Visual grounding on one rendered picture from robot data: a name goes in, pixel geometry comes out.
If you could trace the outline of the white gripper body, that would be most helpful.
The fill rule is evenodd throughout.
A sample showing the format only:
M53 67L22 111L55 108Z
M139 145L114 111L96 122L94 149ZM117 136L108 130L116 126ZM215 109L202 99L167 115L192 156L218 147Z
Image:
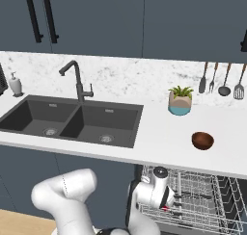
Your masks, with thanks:
M161 210L167 211L174 205L174 202L175 202L175 192L169 186L167 186L159 208Z

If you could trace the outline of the slate-blue lower cupboard door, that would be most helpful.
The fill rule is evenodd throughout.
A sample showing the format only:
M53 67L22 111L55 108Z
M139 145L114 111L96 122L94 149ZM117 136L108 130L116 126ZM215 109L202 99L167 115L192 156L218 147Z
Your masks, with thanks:
M52 220L33 205L31 192L36 184L58 174L53 153L0 145L0 176L16 212Z
M56 158L60 173L91 169L96 174L96 190L86 201L93 225L97 228L125 227L127 190L134 179L134 166L66 154L57 154Z

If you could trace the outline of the brown wooden bowl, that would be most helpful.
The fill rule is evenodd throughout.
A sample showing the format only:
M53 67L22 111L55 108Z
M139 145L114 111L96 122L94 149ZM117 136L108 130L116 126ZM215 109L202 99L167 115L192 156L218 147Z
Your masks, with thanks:
M192 144L200 150L208 150L214 144L214 139L206 132L195 132L192 135Z

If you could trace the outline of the dishwasher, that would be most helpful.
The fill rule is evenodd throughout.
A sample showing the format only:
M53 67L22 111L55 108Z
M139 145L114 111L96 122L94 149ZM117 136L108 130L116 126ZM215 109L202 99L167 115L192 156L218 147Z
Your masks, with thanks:
M141 166L125 225L132 235L247 235L247 205L233 177Z

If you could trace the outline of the potted plant in beige-blue pot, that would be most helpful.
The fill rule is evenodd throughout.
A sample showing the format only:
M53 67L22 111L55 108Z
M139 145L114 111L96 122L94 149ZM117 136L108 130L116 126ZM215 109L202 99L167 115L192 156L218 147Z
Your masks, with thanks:
M192 106L192 92L190 87L181 88L180 86L169 89L168 110L175 116L187 115Z

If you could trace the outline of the dark grey double sink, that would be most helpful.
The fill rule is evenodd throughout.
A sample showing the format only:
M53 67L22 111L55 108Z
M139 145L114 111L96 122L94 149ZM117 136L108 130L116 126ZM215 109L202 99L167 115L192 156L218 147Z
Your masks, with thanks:
M143 107L28 95L0 117L0 131L132 148Z

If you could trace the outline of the dark grey tap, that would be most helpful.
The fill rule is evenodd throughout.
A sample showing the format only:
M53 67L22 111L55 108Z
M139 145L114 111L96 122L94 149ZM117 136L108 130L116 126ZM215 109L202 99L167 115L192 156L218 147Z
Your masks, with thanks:
M60 70L59 73L61 76L64 76L66 72L71 68L74 67L75 71L75 78L76 78L76 92L77 92L77 98L80 103L83 103L85 101L86 97L93 97L94 92L93 92L93 85L90 85L90 90L89 91L84 91L83 85L81 83L81 76L80 76L80 69L78 62L75 60L70 61L67 63L65 66L63 66Z

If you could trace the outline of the white soap dispenser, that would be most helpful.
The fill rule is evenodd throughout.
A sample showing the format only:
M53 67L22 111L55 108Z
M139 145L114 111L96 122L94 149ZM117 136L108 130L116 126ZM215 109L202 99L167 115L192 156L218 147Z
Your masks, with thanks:
M14 96L19 97L19 96L23 95L21 81L19 78L14 76L14 72L12 72L11 75L12 75L12 77L9 80L10 88L13 91Z

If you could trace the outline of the black rack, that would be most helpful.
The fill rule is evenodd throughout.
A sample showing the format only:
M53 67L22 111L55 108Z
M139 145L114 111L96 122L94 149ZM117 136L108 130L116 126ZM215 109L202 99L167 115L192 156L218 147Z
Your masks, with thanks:
M8 89L8 83L7 83L3 68L0 64L0 95L2 95L4 91L7 89Z

